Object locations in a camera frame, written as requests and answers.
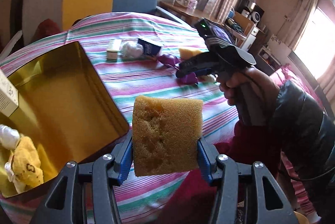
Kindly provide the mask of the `black jacket right forearm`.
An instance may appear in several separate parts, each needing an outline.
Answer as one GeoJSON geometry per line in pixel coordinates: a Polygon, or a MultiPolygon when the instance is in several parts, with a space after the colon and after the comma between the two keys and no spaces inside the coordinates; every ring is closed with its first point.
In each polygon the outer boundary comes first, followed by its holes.
{"type": "Polygon", "coordinates": [[[334,123],[317,101],[291,81],[281,86],[273,129],[301,180],[334,185],[334,123]]]}

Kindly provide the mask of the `person right hand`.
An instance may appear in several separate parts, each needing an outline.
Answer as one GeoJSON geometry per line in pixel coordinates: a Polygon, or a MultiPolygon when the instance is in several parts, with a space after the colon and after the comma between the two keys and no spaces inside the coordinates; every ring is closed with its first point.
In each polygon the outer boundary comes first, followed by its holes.
{"type": "Polygon", "coordinates": [[[266,125],[275,108],[279,86],[262,71],[248,67],[232,75],[220,73],[220,90],[230,106],[236,106],[245,125],[266,125]]]}

